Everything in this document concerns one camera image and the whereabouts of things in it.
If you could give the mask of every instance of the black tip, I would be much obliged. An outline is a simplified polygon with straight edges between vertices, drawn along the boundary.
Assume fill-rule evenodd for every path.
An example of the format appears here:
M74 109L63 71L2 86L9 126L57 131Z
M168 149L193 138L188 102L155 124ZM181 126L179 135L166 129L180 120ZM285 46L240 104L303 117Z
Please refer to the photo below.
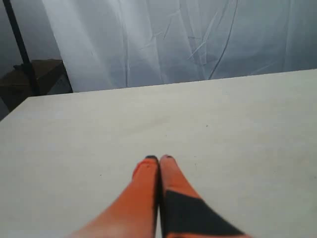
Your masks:
M154 159L156 161L159 161L158 158L155 155L148 155L145 157L146 159Z

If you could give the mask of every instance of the wall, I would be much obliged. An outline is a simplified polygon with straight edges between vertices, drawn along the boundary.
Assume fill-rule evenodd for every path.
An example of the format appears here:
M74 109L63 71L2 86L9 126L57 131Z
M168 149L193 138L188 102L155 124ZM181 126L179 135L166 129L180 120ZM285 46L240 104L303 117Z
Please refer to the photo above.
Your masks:
M60 53L41 0L11 0L31 60L60 59ZM0 1L0 77L22 63L15 38Z

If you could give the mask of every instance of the metal stand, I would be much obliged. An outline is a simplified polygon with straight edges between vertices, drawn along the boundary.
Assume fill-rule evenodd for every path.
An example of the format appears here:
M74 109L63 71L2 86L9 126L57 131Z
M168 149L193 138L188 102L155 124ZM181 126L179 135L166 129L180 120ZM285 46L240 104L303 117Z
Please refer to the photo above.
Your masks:
M16 21L14 12L13 12L11 2L10 2L10 0L3 0L3 4L5 7L5 11L8 15L8 18L9 18L9 21L11 24L11 28L12 28L14 36L15 36L15 40L16 40L16 43L19 47L20 54L21 54L21 57L23 60L23 64L21 65L22 70L29 80L29 84L30 84L33 95L39 96L41 94L40 87L39 87L39 84L36 80L35 71L33 69L31 62L30 62L28 53L25 49L23 38L22 38L22 35L20 32L18 23Z

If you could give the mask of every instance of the white curtain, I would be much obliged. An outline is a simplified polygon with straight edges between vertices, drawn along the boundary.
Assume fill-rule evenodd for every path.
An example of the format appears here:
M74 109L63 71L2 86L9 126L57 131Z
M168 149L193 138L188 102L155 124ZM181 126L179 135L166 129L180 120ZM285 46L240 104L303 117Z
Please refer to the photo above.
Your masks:
M316 0L42 0L74 91L317 68Z

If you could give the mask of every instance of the table surface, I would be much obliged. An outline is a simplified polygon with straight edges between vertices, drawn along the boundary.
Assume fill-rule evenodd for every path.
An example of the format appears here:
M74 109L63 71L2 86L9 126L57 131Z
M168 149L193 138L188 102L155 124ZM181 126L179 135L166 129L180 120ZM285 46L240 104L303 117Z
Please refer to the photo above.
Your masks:
M0 237L70 233L139 160L165 153L254 237L317 236L317 70L307 70L27 99L0 122Z

